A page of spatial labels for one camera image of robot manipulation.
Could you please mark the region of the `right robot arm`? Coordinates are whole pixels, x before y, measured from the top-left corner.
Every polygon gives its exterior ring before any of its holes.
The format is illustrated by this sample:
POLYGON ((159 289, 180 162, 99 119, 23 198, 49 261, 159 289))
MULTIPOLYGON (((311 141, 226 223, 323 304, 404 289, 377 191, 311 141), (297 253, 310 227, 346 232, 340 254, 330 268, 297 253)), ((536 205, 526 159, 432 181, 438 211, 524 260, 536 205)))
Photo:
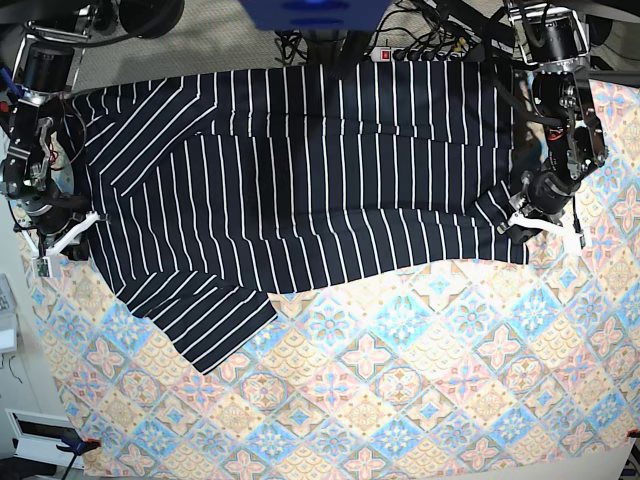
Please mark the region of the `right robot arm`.
POLYGON ((43 275, 55 261, 89 257, 86 232, 102 215, 75 184, 87 124, 70 93, 94 32, 86 7, 52 20, 24 24, 13 67, 1 68, 1 126, 8 149, 1 156, 1 193, 23 218, 13 220, 43 275))

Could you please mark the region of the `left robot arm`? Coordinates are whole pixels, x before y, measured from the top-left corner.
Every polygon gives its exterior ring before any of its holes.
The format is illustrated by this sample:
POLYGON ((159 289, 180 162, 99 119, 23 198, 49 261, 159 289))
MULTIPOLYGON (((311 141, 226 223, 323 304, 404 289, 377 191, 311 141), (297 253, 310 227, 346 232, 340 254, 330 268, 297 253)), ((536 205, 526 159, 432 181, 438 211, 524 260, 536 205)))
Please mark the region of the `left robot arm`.
POLYGON ((603 167, 608 149, 589 79, 589 44, 578 14, 550 2, 507 1, 522 61, 531 72, 529 106, 522 117, 541 126, 548 153, 517 166, 509 195, 510 217, 499 230, 516 243, 549 232, 578 255, 587 235, 578 219, 561 219, 576 205, 581 183, 603 167))

